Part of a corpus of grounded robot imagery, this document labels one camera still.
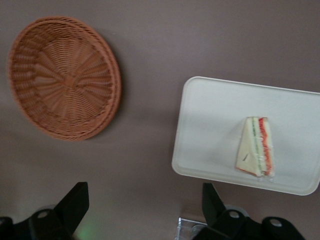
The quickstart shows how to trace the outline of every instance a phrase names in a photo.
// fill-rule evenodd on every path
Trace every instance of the white plastic tray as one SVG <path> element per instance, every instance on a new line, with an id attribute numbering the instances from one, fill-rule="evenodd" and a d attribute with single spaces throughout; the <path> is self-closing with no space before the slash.
<path id="1" fill-rule="evenodd" d="M 235 169 L 246 117 L 268 117 L 273 182 Z M 181 175 L 308 195 L 320 181 L 320 93 L 206 77 L 183 88 L 172 158 Z"/>

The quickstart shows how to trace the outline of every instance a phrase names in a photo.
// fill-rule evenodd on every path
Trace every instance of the round wicker basket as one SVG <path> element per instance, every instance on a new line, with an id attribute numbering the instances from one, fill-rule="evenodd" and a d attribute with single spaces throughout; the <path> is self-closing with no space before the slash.
<path id="1" fill-rule="evenodd" d="M 70 17 L 44 17 L 28 25 L 11 48 L 8 76 L 27 118 L 61 140 L 96 135 L 120 101 L 120 72 L 110 47 Z"/>

